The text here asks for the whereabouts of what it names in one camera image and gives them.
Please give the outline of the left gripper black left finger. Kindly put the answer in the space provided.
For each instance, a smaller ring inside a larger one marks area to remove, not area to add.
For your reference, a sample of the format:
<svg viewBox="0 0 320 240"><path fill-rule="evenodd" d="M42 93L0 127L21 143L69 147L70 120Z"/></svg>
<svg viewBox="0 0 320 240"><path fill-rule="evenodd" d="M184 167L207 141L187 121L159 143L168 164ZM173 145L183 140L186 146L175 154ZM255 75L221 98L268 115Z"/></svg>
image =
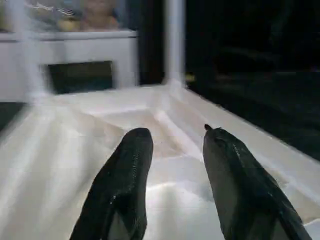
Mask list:
<svg viewBox="0 0 320 240"><path fill-rule="evenodd" d="M149 129L128 131L94 178L70 239L141 240L154 143Z"/></svg>

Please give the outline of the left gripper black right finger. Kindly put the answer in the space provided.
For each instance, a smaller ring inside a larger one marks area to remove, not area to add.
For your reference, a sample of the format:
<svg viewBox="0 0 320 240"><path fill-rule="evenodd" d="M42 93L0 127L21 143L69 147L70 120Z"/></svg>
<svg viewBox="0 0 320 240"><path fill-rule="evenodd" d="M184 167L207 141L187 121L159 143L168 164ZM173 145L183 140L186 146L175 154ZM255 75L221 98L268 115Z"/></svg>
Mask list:
<svg viewBox="0 0 320 240"><path fill-rule="evenodd" d="M309 240L277 181L237 137L205 124L203 160L226 240Z"/></svg>

